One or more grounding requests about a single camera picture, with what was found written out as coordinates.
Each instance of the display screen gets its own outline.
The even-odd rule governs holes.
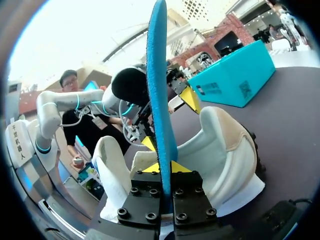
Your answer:
[[[83,91],[97,90],[99,87],[94,81],[89,82],[89,84],[84,88]]]

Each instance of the dark gray tabletop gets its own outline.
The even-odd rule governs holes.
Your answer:
[[[225,109],[254,132],[261,162],[267,168],[265,190],[245,207],[224,217],[225,223],[242,227],[278,201],[313,196],[320,180],[320,68],[278,68],[244,108],[201,104]],[[178,145],[201,129],[199,116],[187,106],[173,113],[171,122]],[[126,153],[129,168],[138,150],[131,147]],[[105,202],[104,195],[92,225],[98,221]]]

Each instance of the brick wall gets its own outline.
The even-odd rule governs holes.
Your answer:
[[[205,42],[188,49],[179,56],[171,59],[171,61],[185,68],[187,67],[186,60],[201,52],[207,52],[211,55],[212,59],[216,61],[220,58],[220,55],[214,45],[231,31],[236,34],[244,46],[255,41],[244,27],[243,23],[235,15],[230,13],[213,31],[203,35],[205,37]]]

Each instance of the teal box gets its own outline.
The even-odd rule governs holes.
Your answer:
[[[243,108],[275,71],[259,40],[216,61],[188,82],[201,101]]]

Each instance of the blue foam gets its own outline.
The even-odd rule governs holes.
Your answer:
[[[151,14],[146,43],[146,77],[154,122],[163,192],[170,200],[170,162],[178,158],[177,143],[168,112],[166,81],[167,4],[156,1]]]

